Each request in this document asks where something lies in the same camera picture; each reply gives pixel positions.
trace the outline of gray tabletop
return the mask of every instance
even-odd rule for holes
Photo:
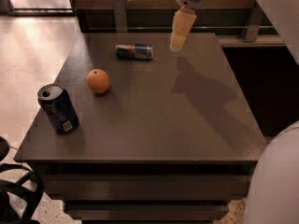
[[[68,90],[78,128],[60,135],[40,110],[16,161],[194,163],[257,161],[263,135],[217,37],[190,34],[182,51],[170,34],[91,34],[70,52],[57,82]],[[121,61],[118,43],[154,47],[154,59]],[[95,95],[86,76],[105,69],[110,91]]]

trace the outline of table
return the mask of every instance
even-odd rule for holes
[[[70,215],[212,220],[247,194],[266,143],[217,37],[190,34],[174,53],[169,36],[88,34],[65,61],[56,82],[68,90],[79,126],[56,134],[40,110],[15,160],[34,165]],[[118,60],[115,45],[126,43],[153,45],[154,59]],[[94,68],[110,75],[104,95],[87,86]],[[92,210],[76,203],[90,200]]]

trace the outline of metal bracket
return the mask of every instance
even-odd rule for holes
[[[242,37],[246,42],[255,42],[258,36],[263,19],[263,11],[256,3],[249,16],[248,27],[242,32]]]
[[[126,33],[128,31],[125,0],[113,0],[114,19],[116,31]]]

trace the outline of can label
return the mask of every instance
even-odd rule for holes
[[[152,60],[153,46],[146,44],[116,45],[116,54],[122,60]]]
[[[57,133],[68,133],[78,126],[78,117],[69,95],[59,84],[41,88],[38,102]]]

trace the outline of can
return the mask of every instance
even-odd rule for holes
[[[38,93],[38,103],[57,133],[69,133],[78,126],[78,116],[68,92],[60,84],[49,84]]]
[[[117,44],[117,57],[121,60],[152,60],[153,46],[147,44]]]

